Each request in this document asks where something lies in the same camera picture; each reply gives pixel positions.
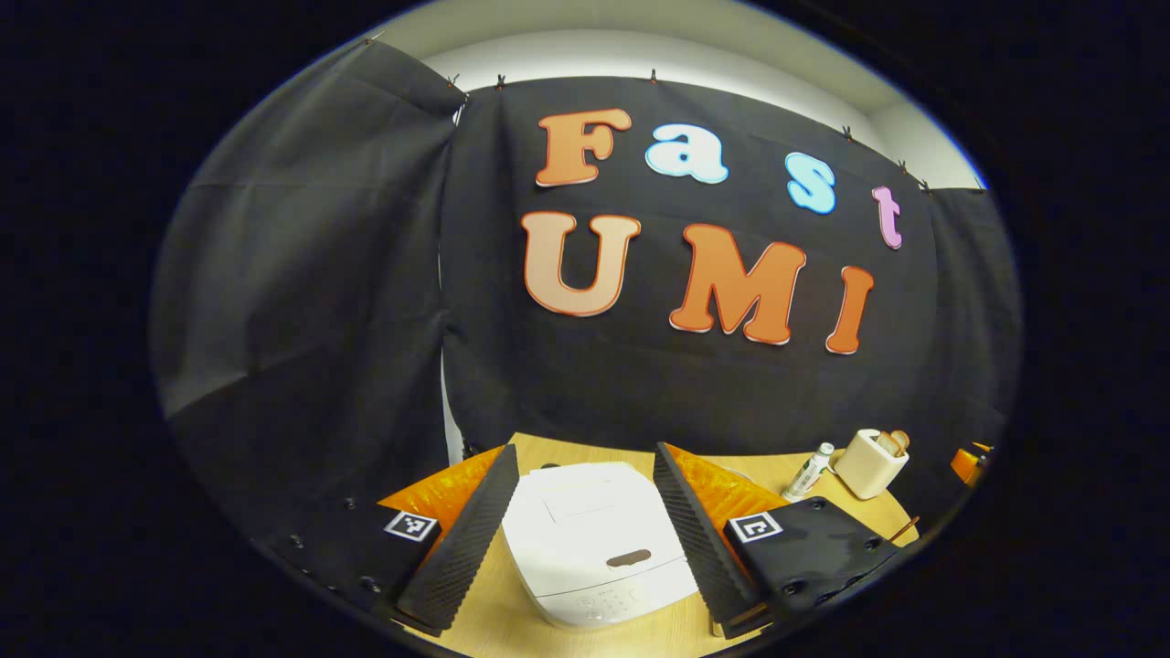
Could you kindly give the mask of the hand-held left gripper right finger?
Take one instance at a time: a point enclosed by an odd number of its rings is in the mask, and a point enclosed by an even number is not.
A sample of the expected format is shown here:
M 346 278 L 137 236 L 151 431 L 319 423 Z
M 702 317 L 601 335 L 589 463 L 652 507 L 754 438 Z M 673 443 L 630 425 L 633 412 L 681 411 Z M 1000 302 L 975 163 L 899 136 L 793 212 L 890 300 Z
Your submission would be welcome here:
M 718 466 L 660 443 L 653 480 L 686 561 L 727 640 L 750 631 L 786 635 L 870 589 L 906 557 L 826 496 L 764 509 L 746 495 L 716 525 L 698 471 Z

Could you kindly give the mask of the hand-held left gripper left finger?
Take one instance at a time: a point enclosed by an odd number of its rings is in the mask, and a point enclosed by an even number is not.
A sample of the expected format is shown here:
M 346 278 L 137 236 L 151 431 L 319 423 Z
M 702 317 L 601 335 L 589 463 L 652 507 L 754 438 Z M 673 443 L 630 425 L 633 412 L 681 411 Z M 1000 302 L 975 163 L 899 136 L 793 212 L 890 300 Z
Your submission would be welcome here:
M 505 444 L 380 500 L 322 501 L 256 546 L 360 621 L 452 628 L 518 482 Z

